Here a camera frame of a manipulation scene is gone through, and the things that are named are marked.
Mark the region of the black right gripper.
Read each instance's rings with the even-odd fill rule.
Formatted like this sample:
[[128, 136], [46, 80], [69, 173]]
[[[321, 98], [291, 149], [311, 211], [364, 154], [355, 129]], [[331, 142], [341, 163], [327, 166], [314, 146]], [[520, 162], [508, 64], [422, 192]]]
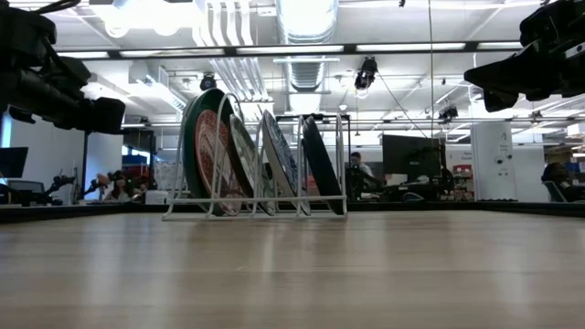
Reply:
[[487, 112], [514, 107], [519, 93], [531, 100], [585, 93], [585, 0], [545, 0], [519, 30], [523, 49], [463, 74], [484, 89]]

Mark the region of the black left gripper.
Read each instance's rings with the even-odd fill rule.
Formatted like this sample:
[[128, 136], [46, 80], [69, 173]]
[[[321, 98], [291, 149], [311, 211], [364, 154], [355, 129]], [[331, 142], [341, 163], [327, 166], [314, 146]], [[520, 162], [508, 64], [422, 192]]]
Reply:
[[77, 129], [91, 133], [118, 134], [125, 103], [100, 97], [89, 100], [81, 90], [90, 71], [77, 58], [65, 57], [64, 64], [78, 75], [71, 77], [51, 61], [39, 69], [1, 68], [0, 104], [15, 120], [34, 124], [36, 115], [59, 129]]

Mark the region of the large green plate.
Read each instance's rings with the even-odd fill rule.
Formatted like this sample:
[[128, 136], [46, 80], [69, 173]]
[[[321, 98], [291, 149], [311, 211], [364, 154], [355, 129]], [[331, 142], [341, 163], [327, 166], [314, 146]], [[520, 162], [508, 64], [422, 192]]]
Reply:
[[188, 103], [188, 114], [186, 115], [185, 127], [183, 132], [183, 167], [186, 177], [186, 184], [190, 191], [190, 196], [199, 199], [200, 206], [204, 211], [213, 210], [212, 205], [220, 198], [212, 194], [211, 198], [201, 198], [201, 182], [197, 170], [197, 160], [195, 158], [195, 131], [197, 116], [203, 110], [212, 110], [218, 120], [223, 121], [228, 129], [229, 141], [229, 116], [233, 114], [233, 108], [228, 100], [224, 100], [225, 92], [220, 89], [211, 89], [204, 91], [201, 95]]

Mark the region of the red chevron pattern plate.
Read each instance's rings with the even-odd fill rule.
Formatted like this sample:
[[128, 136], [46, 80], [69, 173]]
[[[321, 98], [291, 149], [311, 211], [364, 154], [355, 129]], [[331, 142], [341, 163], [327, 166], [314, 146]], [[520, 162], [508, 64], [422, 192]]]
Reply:
[[203, 110], [196, 120], [195, 158], [201, 182], [200, 197], [215, 194], [220, 201], [212, 205], [216, 216], [237, 216], [241, 211], [241, 188], [229, 158], [228, 129], [212, 110]]

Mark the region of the olive leaf pattern plate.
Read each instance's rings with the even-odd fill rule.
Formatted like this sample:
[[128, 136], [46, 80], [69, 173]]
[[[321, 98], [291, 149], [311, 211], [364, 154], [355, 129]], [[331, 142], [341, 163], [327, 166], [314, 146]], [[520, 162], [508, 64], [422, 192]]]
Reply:
[[275, 197], [273, 183], [269, 179], [266, 165], [261, 161], [258, 148], [242, 120], [236, 114], [229, 116], [230, 164], [245, 197], [254, 197], [256, 191], [256, 167], [260, 168], [259, 197]]

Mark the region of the white wire dish rack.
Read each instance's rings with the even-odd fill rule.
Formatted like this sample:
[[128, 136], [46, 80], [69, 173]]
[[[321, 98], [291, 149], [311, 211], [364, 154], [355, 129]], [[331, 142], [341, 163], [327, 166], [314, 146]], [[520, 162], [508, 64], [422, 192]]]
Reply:
[[[246, 127], [245, 117], [239, 109], [238, 97], [231, 94], [231, 93], [225, 93], [225, 96], [223, 97], [223, 99], [228, 100], [230, 102], [230, 104], [233, 108], [233, 111], [234, 111], [233, 114], [236, 114], [242, 120], [242, 122], [244, 123], [244, 125]], [[262, 117], [263, 112], [264, 111], [261, 112], [261, 116], [260, 116], [258, 122], [256, 122], [256, 124], [255, 124], [255, 126], [256, 126], [255, 131], [253, 133], [250, 133], [248, 131], [247, 127], [246, 127], [246, 130], [250, 134], [251, 139], [254, 141], [255, 146], [258, 148], [258, 152], [260, 153], [261, 161], [266, 165], [266, 170], [268, 172], [269, 179], [271, 180], [271, 182], [273, 182], [271, 168], [270, 168], [270, 165], [268, 163], [266, 153], [264, 152], [264, 148], [262, 146], [261, 117]], [[186, 106], [186, 110], [183, 114], [183, 119], [180, 123], [180, 132], [179, 132], [178, 142], [177, 142], [177, 155], [176, 155], [176, 160], [175, 160], [175, 172], [174, 172], [174, 179], [173, 179], [173, 187], [172, 187], [172, 190], [169, 193], [169, 196], [167, 199], [168, 209], [166, 210], [166, 212], [162, 216], [162, 219], [164, 221], [172, 220], [172, 218], [173, 218], [172, 214], [173, 214], [175, 208], [179, 205], [200, 207], [202, 212], [203, 212], [203, 215], [207, 218], [221, 218], [221, 217], [242, 218], [244, 216], [249, 216], [249, 217], [253, 218], [257, 214], [267, 215], [269, 217], [275, 216], [280, 211], [280, 204], [282, 202], [285, 202], [285, 203], [289, 203], [292, 205], [292, 207], [293, 207], [292, 212], [293, 212], [294, 216], [296, 218], [299, 218], [301, 216], [307, 216], [307, 217], [311, 216], [312, 202], [314, 202], [314, 201], [324, 202], [324, 197], [319, 196], [319, 193], [317, 191], [313, 177], [311, 175], [310, 167], [308, 165], [308, 162], [307, 162], [307, 159], [305, 157], [304, 150], [303, 150], [303, 120], [306, 119], [308, 116], [313, 116], [315, 121], [316, 121], [316, 124], [317, 124], [318, 121], [321, 120], [322, 117], [319, 114], [302, 114], [298, 117], [291, 118], [292, 123], [296, 124], [296, 126], [297, 126], [298, 144], [296, 147], [291, 147], [289, 144], [288, 145], [290, 146], [290, 149], [292, 151], [292, 154], [293, 154], [293, 156], [296, 160], [297, 166], [298, 166], [298, 172], [299, 172], [298, 192], [301, 192], [301, 189], [303, 189], [306, 192], [305, 196], [297, 196], [297, 197], [276, 196], [276, 192], [275, 192], [276, 185], [273, 185], [275, 197], [259, 197], [258, 193], [260, 190], [260, 180], [259, 180], [258, 176], [259, 176], [259, 173], [261, 170], [259, 167], [256, 167], [257, 187], [256, 187], [256, 191], [254, 192], [254, 197], [245, 197], [241, 191], [242, 196], [240, 198], [232, 198], [231, 199], [232, 201], [240, 201], [241, 202], [241, 211], [239, 212], [239, 214], [237, 216], [216, 216], [216, 215], [213, 215], [210, 210], [204, 211], [202, 209], [202, 207], [199, 205], [201, 201], [199, 199], [196, 199], [196, 198], [193, 198], [192, 196], [190, 196], [190, 191], [189, 191], [188, 186], [186, 184], [186, 177], [185, 177], [185, 172], [184, 172], [184, 167], [183, 167], [183, 132], [184, 132], [185, 120], [186, 120], [187, 114], [188, 114], [188, 109]], [[339, 216], [339, 215], [336, 215], [335, 213], [333, 213], [330, 209], [329, 210], [333, 213], [334, 217], [344, 218], [344, 217], [346, 217], [347, 212], [348, 212], [347, 211], [348, 196], [347, 196], [347, 191], [346, 191], [346, 171], [345, 171], [345, 159], [344, 159], [344, 148], [345, 148], [344, 125], [349, 120], [346, 116], [340, 115], [340, 114], [337, 114], [336, 116], [326, 115], [324, 117], [324, 120], [328, 123], [333, 123], [335, 125], [335, 155], [334, 156], [331, 156], [329, 154], [328, 155], [331, 159], [331, 162], [333, 164], [333, 168], [335, 169], [335, 174], [337, 176], [338, 182], [340, 183], [340, 186], [342, 189], [341, 198], [344, 201], [345, 214]]]

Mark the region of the blue patterned plate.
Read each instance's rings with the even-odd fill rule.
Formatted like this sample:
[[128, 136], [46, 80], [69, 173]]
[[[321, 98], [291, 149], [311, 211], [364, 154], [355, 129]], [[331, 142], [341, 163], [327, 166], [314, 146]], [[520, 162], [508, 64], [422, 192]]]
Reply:
[[271, 185], [276, 185], [276, 196], [305, 196], [306, 192], [303, 189], [298, 192], [299, 172], [293, 152], [274, 116], [269, 111], [262, 113], [261, 136], [262, 146], [273, 176]]

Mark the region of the dark blue glossy plate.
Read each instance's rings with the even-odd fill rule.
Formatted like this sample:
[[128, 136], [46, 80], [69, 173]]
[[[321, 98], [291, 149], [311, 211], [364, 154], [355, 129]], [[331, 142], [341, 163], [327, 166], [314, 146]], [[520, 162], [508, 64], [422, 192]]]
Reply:
[[303, 120], [303, 150], [319, 196], [336, 215], [344, 215], [342, 189], [313, 116]]

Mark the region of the black background stand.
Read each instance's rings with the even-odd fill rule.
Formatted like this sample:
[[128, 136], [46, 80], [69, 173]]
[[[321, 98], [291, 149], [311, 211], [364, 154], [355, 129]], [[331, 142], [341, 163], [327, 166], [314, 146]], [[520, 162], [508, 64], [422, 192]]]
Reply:
[[130, 129], [121, 134], [89, 133], [84, 141], [82, 190], [87, 192], [101, 185], [84, 198], [105, 198], [114, 188], [105, 182], [113, 176], [126, 180], [134, 189], [154, 185], [154, 132]]

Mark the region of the white pillar with sign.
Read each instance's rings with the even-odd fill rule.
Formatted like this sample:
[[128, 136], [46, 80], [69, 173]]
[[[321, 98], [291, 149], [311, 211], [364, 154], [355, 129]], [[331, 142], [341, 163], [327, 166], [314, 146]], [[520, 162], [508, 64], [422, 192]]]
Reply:
[[476, 201], [517, 201], [509, 122], [480, 122], [471, 129]]

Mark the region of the person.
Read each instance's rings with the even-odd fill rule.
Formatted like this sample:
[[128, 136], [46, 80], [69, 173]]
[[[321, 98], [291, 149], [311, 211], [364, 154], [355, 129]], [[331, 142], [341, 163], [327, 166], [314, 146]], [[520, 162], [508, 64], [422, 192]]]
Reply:
[[569, 182], [569, 172], [562, 163], [548, 164], [541, 176], [553, 202], [575, 203], [585, 202], [585, 186], [574, 186]]
[[379, 199], [380, 182], [362, 161], [359, 152], [350, 154], [350, 177], [352, 197], [355, 200]]
[[112, 190], [103, 198], [107, 202], [140, 203], [148, 187], [146, 176], [127, 177], [122, 171], [97, 174], [97, 181], [102, 186], [112, 185]]

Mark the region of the black computer monitor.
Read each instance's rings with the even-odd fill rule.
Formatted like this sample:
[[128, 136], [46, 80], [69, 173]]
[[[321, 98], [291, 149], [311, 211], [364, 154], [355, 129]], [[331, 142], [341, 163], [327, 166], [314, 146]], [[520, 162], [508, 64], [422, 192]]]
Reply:
[[27, 154], [27, 147], [0, 148], [0, 178], [21, 178]]
[[382, 153], [384, 174], [406, 175], [409, 182], [441, 176], [444, 151], [438, 139], [385, 134]]

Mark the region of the black aluminium table frame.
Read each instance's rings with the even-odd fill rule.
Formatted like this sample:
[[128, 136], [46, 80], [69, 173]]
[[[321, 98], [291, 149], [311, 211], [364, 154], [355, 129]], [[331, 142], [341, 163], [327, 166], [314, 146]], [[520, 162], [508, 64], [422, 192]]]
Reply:
[[[0, 225], [65, 218], [84, 218], [118, 214], [163, 214], [167, 205], [103, 204], [57, 207], [0, 207]], [[350, 214], [357, 212], [399, 211], [494, 211], [562, 217], [585, 218], [585, 203], [526, 203], [526, 202], [355, 202], [347, 206]]]

